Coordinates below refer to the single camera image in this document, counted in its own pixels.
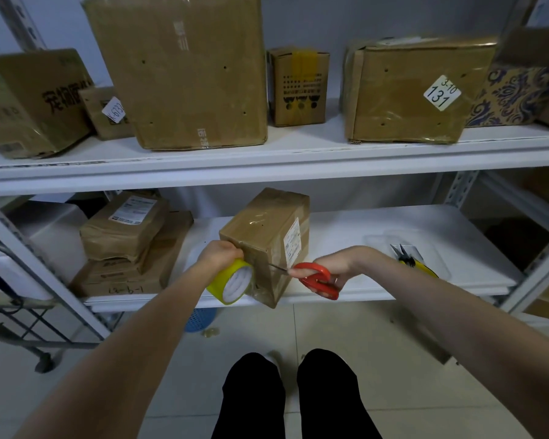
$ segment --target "tape roll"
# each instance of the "tape roll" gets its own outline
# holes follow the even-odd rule
[[[253,278],[252,266],[236,259],[232,265],[215,276],[207,290],[224,305],[231,305],[252,287]]]

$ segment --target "person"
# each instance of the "person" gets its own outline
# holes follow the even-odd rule
[[[197,262],[88,354],[25,420],[15,439],[136,438],[185,324],[215,275],[242,258],[213,241]],[[353,246],[316,259],[342,288],[366,274],[423,323],[535,439],[549,439],[549,339],[443,280]],[[290,270],[296,278],[313,274]],[[380,435],[357,377],[336,354],[314,350],[297,371],[303,438]],[[213,439],[283,438],[285,390],[258,353],[236,362],[223,386]]]

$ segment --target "blue basket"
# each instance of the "blue basket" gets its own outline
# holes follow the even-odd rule
[[[185,325],[185,332],[205,330],[215,319],[217,308],[196,308]]]

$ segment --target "forearm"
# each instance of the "forearm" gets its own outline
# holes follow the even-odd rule
[[[217,271],[196,263],[91,352],[15,436],[136,437],[199,296]]]
[[[480,298],[372,248],[361,272],[407,307],[536,438],[549,438],[549,339]]]

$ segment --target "caster wheel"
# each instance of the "caster wheel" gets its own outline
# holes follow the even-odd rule
[[[45,373],[49,373],[49,371],[53,370],[54,368],[55,368],[55,362],[51,358],[51,354],[45,353],[38,360],[37,366],[34,367],[34,372],[39,374],[45,374]]]

